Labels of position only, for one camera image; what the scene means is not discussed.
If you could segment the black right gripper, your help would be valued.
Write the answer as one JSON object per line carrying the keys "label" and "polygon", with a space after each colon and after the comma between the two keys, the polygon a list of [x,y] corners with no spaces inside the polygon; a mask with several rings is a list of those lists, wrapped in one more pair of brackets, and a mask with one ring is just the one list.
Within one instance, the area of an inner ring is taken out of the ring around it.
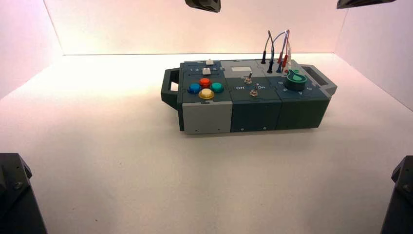
{"label": "black right gripper", "polygon": [[336,8],[346,9],[346,8],[361,7],[361,6],[374,5],[374,4],[390,3],[394,1],[395,0],[338,0]]}

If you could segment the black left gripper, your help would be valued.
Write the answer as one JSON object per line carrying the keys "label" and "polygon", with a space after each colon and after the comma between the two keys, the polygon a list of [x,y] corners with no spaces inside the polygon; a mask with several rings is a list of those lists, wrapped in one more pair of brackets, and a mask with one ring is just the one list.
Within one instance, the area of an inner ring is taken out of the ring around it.
{"label": "black left gripper", "polygon": [[219,13],[221,11],[220,0],[185,0],[186,5],[191,8]]}

